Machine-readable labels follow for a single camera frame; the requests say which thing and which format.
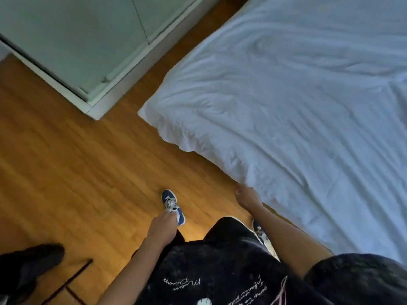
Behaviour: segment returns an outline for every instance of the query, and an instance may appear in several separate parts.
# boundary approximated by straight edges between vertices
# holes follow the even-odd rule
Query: bed
[[[407,264],[407,0],[249,0],[139,115],[334,253]]]

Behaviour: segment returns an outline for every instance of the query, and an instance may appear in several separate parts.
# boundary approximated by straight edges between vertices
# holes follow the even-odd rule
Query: white bed sheet
[[[250,0],[139,115],[334,253],[407,264],[407,0]]]

